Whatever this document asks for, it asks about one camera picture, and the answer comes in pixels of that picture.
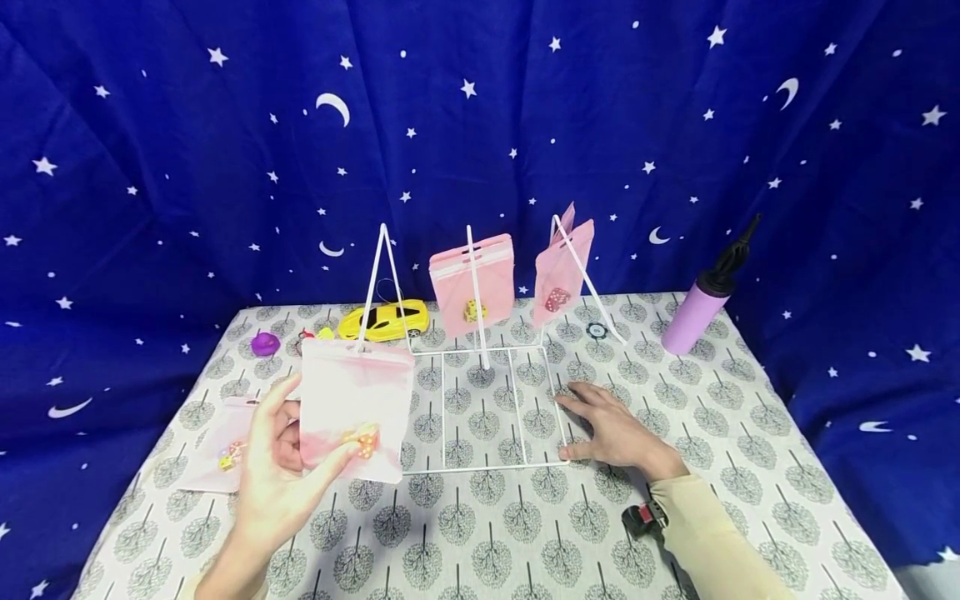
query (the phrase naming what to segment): table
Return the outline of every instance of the table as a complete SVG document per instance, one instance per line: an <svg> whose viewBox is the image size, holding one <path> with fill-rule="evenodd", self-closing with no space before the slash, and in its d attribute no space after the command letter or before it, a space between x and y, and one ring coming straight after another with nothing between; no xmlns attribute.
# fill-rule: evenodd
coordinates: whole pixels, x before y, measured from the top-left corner
<svg viewBox="0 0 960 600"><path fill-rule="evenodd" d="M555 385L604 385L676 446L723 501L737 528L798 597L891 598L903 593L797 430L729 317L720 314L688 356L665 353L660 336L683 294L604 296L622 347L593 339L602 323L582 299L546 329ZM233 521L235 497L185 492L178 478L222 398L259 395L299 368L298 333L336 323L357 305L265 306L240 311L192 393L157 442L90 555L76 598L173 598L209 564ZM436 305L431 304L436 314ZM495 346L530 344L530 301L490 327ZM417 348L464 348L435 321ZM282 341L270 358L250 351L259 330ZM583 439L588 424L554 420L546 367L507 352L485 372L475 354L420 356L405 470L553 461L561 431ZM446 389L441 389L443 362ZM520 396L518 439L512 386ZM445 402L445 423L439 427ZM299 600L421 597L443 600L692 599L683 572L652 538L630 539L624 508L646 497L621 468L570 464L409 475L397 486L338 481L308 525L271 560L271 597Z"/></svg>

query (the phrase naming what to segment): purple pump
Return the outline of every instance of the purple pump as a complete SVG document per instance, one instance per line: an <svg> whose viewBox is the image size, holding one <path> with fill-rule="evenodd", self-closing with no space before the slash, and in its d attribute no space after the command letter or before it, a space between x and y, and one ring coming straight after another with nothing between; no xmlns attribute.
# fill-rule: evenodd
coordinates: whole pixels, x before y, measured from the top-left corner
<svg viewBox="0 0 960 600"><path fill-rule="evenodd" d="M713 317L730 299L736 288L733 273L750 254L750 238L760 222L759 213L726 250L712 269L702 271L663 334L663 348L671 354L687 354L707 330Z"/></svg>

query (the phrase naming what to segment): pink plastic pouch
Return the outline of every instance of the pink plastic pouch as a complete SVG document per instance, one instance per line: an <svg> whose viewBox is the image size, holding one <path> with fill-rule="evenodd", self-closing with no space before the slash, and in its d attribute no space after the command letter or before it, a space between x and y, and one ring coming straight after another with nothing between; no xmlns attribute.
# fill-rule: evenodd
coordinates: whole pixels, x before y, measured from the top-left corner
<svg viewBox="0 0 960 600"><path fill-rule="evenodd" d="M406 348L306 338L301 343L300 457L315 468L334 449L358 442L340 475L399 483L400 445L407 433L414 357Z"/></svg>
<svg viewBox="0 0 960 600"><path fill-rule="evenodd" d="M567 231L567 238L580 263L587 265L590 246L593 243L593 220L580 225L573 231ZM564 310L580 298L580 288L584 285L584 275L577 268L570 248L561 237L537 256L537 281L534 284L534 328L559 317Z"/></svg>
<svg viewBox="0 0 960 600"><path fill-rule="evenodd" d="M514 244L510 235L504 233L474 243L473 258L480 306L476 306L473 294L467 246L430 258L430 278L446 335L450 337L475 331L480 311L484 324L491 324L510 317L514 307Z"/></svg>
<svg viewBox="0 0 960 600"><path fill-rule="evenodd" d="M240 467L258 403L253 398L237 396L224 400L204 441L190 457L179 481L182 490L233 493L240 489Z"/></svg>
<svg viewBox="0 0 960 600"><path fill-rule="evenodd" d="M564 211L564 216L560 218L560 225L567 233L570 233L573 230L573 217L575 214L576 210L573 209L573 203L570 203L570 206L568 206ZM557 229L553 232L553 236L550 238L550 246L563 241L563 239L564 237L560 234L560 230Z"/></svg>

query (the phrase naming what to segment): blue backdrop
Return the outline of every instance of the blue backdrop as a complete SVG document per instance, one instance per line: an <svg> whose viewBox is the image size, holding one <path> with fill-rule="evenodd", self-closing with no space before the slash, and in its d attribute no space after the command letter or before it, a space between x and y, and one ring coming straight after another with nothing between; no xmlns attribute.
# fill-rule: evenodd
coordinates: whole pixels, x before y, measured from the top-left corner
<svg viewBox="0 0 960 600"><path fill-rule="evenodd" d="M744 337L889 562L960 549L958 29L949 0L6 0L0 595L69 593L238 308L361 300L380 222L411 296L467 223L532 289L571 201L602 293L686 289L762 212Z"/></svg>

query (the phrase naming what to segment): purple object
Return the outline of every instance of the purple object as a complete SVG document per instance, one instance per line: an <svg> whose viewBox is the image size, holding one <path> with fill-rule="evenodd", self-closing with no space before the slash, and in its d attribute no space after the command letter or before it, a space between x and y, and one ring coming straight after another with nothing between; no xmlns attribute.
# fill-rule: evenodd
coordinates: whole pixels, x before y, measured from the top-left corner
<svg viewBox="0 0 960 600"><path fill-rule="evenodd" d="M750 238L759 222L760 215L757 214L740 237L720 254L713 268L700 273L663 333L663 349L671 354L687 354L707 330L736 288L733 272L746 262L750 254Z"/></svg>
<svg viewBox="0 0 960 600"><path fill-rule="evenodd" d="M280 338L273 333L262 331L250 341L250 349L257 356L270 356L280 349Z"/></svg>
<svg viewBox="0 0 960 600"><path fill-rule="evenodd" d="M693 284L670 326L663 334L663 349L671 354L687 354L700 339L730 296L716 298Z"/></svg>

